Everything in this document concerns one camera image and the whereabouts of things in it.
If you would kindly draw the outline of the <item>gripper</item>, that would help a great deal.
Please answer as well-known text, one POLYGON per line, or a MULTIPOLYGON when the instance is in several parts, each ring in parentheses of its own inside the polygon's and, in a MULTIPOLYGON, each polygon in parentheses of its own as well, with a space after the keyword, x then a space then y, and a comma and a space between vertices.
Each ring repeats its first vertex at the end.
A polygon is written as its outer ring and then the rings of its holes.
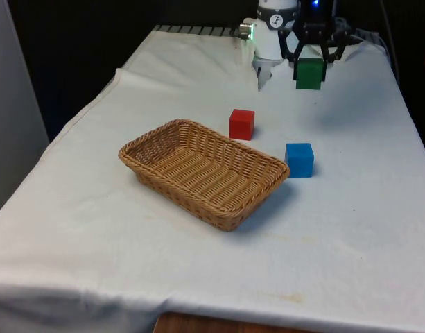
MULTIPOLYGON (((335 0, 302 0, 300 1, 300 21, 305 28, 321 28, 319 32, 319 45, 322 51, 323 70, 322 82, 326 80, 327 65, 343 56, 350 39, 350 27, 337 26, 334 23, 336 1, 335 0), (329 52, 329 42, 334 42, 336 50, 329 52)), ((278 38, 281 56, 284 60, 293 63, 293 80, 297 80, 298 61, 305 46, 306 31, 303 31, 298 22, 294 22, 291 28, 278 30, 278 38), (293 33, 298 43, 294 52, 288 48, 287 37, 293 33)))

